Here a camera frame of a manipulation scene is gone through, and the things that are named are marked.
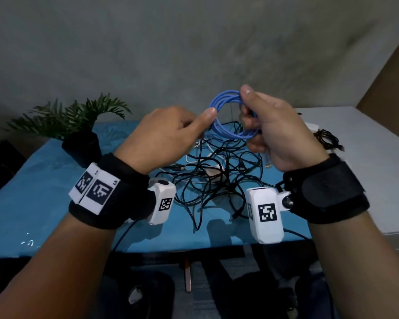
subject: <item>green plant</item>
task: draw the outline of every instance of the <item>green plant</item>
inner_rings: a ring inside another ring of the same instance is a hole
[[[75,101],[70,106],[63,107],[56,100],[44,106],[34,106],[28,113],[35,115],[23,114],[7,124],[12,130],[64,140],[77,131],[92,131],[97,117],[102,113],[114,113],[125,119],[124,111],[131,114],[127,104],[117,97],[111,99],[109,94],[101,94],[93,101],[87,99],[85,104]]]

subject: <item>forearm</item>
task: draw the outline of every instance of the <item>forearm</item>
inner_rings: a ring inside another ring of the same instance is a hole
[[[399,256],[369,214],[309,228],[342,317],[399,318]]]
[[[0,318],[81,318],[96,295],[115,230],[68,214],[0,295]]]

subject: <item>blue cable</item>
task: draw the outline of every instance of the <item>blue cable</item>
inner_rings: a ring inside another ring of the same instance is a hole
[[[241,94],[239,91],[224,91],[217,95],[210,103],[209,107],[214,107],[217,111],[220,111],[222,107],[227,103],[239,103],[244,104],[241,99]],[[226,139],[236,140],[236,139],[250,139],[257,134],[257,130],[243,130],[241,133],[230,132],[225,128],[218,119],[216,119],[211,128],[217,135],[224,137]]]

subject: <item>gray wall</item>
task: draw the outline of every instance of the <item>gray wall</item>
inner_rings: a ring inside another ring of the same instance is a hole
[[[0,126],[100,92],[134,119],[201,112],[243,83],[296,107],[354,106],[398,43],[399,0],[0,0]]]

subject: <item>table leg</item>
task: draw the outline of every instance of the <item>table leg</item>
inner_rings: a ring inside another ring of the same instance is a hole
[[[191,263],[187,257],[185,257],[185,290],[191,292]]]

